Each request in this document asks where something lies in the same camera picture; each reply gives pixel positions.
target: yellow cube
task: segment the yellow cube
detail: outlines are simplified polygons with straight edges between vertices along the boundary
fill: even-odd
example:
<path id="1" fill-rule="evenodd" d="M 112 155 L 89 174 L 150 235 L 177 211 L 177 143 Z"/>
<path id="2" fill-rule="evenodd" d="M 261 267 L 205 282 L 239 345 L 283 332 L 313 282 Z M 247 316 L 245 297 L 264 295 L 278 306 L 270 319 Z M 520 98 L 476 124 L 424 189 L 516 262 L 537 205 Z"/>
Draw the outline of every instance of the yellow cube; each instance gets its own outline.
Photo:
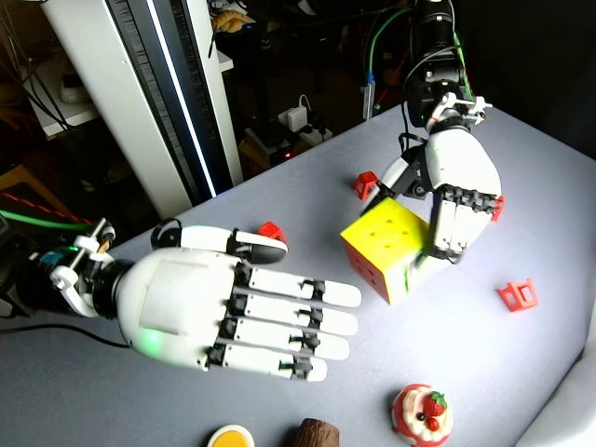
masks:
<path id="1" fill-rule="evenodd" d="M 352 266 L 390 305 L 412 284 L 413 262 L 428 237 L 428 223 L 386 198 L 340 235 Z"/>

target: robotic hand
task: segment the robotic hand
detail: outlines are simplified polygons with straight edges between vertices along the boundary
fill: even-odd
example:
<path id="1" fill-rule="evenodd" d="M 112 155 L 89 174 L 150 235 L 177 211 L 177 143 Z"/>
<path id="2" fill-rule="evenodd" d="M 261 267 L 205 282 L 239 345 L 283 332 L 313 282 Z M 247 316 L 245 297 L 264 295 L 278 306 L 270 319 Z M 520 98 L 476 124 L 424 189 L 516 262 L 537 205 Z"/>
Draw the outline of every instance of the robotic hand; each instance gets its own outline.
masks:
<path id="1" fill-rule="evenodd" d="M 424 198 L 432 193 L 430 239 L 417 267 L 433 265 L 434 270 L 459 262 L 491 221 L 501 182 L 492 160 L 470 133 L 470 125 L 480 124 L 491 104 L 472 97 L 449 2 L 417 0 L 414 14 L 414 67 L 404 80 L 404 92 L 410 121 L 426 128 L 428 140 L 408 133 L 402 104 L 402 156 L 387 168 L 364 211 L 388 196 Z M 410 148 L 410 139 L 422 144 Z"/>
<path id="2" fill-rule="evenodd" d="M 342 336 L 354 334 L 358 323 L 329 305 L 358 306 L 358 289 L 249 264 L 279 261 L 288 251 L 283 242 L 171 221 L 178 227 L 156 228 L 152 245 L 158 250 L 133 265 L 102 249 L 113 233 L 105 220 L 76 238 L 69 248 L 74 257 L 49 251 L 29 256 L 30 263 L 51 272 L 60 292 L 51 300 L 61 299 L 83 317 L 117 318 L 128 345 L 172 365 L 320 381 L 327 373 L 324 359 L 348 356 Z M 19 284 L 20 303 L 40 307 L 27 303 L 33 291 L 25 281 L 31 276 Z"/>

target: white shelf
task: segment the white shelf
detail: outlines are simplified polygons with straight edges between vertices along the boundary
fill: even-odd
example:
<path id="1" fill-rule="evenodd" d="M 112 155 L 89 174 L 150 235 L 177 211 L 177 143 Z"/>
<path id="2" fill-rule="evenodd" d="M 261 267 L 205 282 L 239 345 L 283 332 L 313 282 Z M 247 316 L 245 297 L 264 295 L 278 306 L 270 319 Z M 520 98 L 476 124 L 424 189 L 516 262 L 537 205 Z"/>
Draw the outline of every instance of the white shelf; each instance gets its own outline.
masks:
<path id="1" fill-rule="evenodd" d="M 223 73 L 227 70 L 234 68 L 234 62 L 224 55 L 221 51 L 217 52 L 217 58 L 220 63 L 220 71 Z M 93 105 L 93 102 L 82 102 L 79 104 L 67 104 L 61 101 L 60 97 L 60 84 L 61 84 L 61 70 L 57 59 L 45 61 L 40 63 L 37 67 L 37 74 L 42 78 L 44 84 L 46 84 L 47 90 L 52 95 L 54 101 L 58 104 L 62 114 L 66 118 L 66 122 L 71 126 L 78 126 L 91 119 L 97 118 L 100 114 Z M 47 97 L 46 92 L 41 88 L 37 79 L 33 77 L 35 92 L 39 96 L 39 99 L 46 107 L 54 114 L 58 116 L 58 113 L 51 105 L 51 101 Z M 33 94 L 31 89 L 31 83 L 29 80 L 24 83 L 25 88 Z M 53 118 L 47 116 L 42 110 L 31 102 L 34 108 L 35 115 L 39 120 L 39 124 L 46 133 L 46 135 L 52 136 L 63 131 L 60 124 Z"/>

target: white light strip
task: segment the white light strip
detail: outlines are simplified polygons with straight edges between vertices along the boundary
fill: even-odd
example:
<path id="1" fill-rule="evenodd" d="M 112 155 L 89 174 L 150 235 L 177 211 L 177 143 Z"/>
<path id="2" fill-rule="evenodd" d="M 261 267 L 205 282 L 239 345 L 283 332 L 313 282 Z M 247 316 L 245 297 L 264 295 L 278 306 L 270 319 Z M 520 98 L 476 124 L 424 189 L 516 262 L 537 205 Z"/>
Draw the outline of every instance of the white light strip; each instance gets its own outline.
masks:
<path id="1" fill-rule="evenodd" d="M 205 158 L 203 157 L 203 153 L 201 152 L 201 146 L 198 143 L 198 138 L 196 137 L 193 121 L 190 119 L 190 113 L 188 112 L 188 107 L 186 106 L 186 100 L 184 99 L 183 91 L 180 87 L 180 82 L 178 81 L 178 75 L 176 74 L 176 69 L 174 68 L 174 62 L 172 61 L 171 56 L 169 54 L 168 43 L 166 42 L 166 37 L 164 36 L 164 32 L 161 29 L 161 23 L 159 22 L 159 17 L 157 16 L 156 6 L 154 5 L 153 0 L 147 0 L 147 6 L 149 7 L 151 20 L 153 21 L 153 24 L 156 27 L 159 45 L 161 46 L 161 50 L 164 53 L 164 57 L 166 58 L 169 76 L 171 77 L 171 81 L 174 84 L 176 96 L 178 96 L 178 101 L 180 102 L 180 105 L 183 108 L 186 126 L 188 126 L 188 129 L 190 130 L 190 136 L 193 139 L 193 144 L 195 145 L 196 153 L 198 154 L 198 159 L 201 162 L 201 168 L 203 169 L 203 173 L 205 174 L 205 178 L 207 179 L 207 185 L 209 186 L 211 197 L 215 197 L 217 196 L 217 194 L 215 193 L 215 188 L 213 187 L 213 182 L 211 181 L 211 176 L 209 175 L 209 170 L 207 169 L 207 163 L 205 162 Z"/>

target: brown cylinder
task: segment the brown cylinder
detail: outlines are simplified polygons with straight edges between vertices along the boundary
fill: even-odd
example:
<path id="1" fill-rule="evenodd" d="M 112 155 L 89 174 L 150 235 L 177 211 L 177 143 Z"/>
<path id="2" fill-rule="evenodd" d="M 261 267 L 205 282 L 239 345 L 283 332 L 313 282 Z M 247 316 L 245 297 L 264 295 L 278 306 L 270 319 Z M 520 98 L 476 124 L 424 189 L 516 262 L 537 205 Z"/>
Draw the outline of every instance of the brown cylinder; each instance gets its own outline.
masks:
<path id="1" fill-rule="evenodd" d="M 305 419 L 291 447 L 339 447 L 339 430 L 328 422 Z"/>

